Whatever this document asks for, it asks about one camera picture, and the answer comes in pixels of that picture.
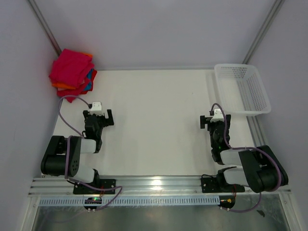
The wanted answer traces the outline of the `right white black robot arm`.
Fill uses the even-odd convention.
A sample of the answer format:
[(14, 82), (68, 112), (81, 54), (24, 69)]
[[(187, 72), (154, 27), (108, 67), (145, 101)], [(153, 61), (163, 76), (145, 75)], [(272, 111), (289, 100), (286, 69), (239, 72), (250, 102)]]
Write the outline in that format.
[(253, 148), (231, 149), (229, 129), (231, 115), (224, 118), (200, 116), (200, 128), (210, 136), (211, 154), (215, 163), (228, 165), (218, 170), (216, 187), (224, 192), (236, 187), (240, 192), (249, 187), (253, 192), (271, 192), (289, 183), (289, 178), (277, 157), (267, 145)]

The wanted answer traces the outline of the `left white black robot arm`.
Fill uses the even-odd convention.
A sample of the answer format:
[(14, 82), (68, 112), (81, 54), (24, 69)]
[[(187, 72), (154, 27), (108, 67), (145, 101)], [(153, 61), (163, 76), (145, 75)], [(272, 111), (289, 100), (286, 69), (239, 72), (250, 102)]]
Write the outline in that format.
[(100, 179), (98, 170), (87, 167), (80, 161), (82, 154), (97, 154), (101, 150), (103, 129), (114, 125), (112, 110), (108, 109), (107, 115), (85, 110), (85, 129), (81, 136), (52, 136), (40, 164), (41, 173), (63, 176), (74, 184), (75, 194), (111, 191)]

